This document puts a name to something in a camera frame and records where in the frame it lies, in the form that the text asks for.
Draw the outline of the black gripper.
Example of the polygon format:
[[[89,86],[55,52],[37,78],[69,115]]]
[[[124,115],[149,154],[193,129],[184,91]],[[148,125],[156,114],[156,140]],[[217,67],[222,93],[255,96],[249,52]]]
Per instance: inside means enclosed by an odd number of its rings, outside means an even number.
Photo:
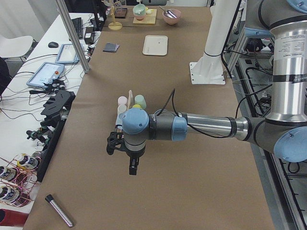
[[[129,175],[137,175],[137,169],[139,165],[140,157],[142,157],[142,154],[132,154],[129,155],[130,158],[130,164],[129,164]]]

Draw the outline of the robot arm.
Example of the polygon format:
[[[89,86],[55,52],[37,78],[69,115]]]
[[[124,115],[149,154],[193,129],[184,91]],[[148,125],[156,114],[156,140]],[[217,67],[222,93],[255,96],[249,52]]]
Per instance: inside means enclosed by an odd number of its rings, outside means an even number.
[[[307,158],[307,3],[304,0],[250,0],[246,35],[268,30],[274,36],[271,110],[264,118],[232,118],[177,112],[147,114],[131,108],[122,118],[122,148],[135,175],[146,140],[184,140],[188,130],[214,138],[235,137],[289,162]]]

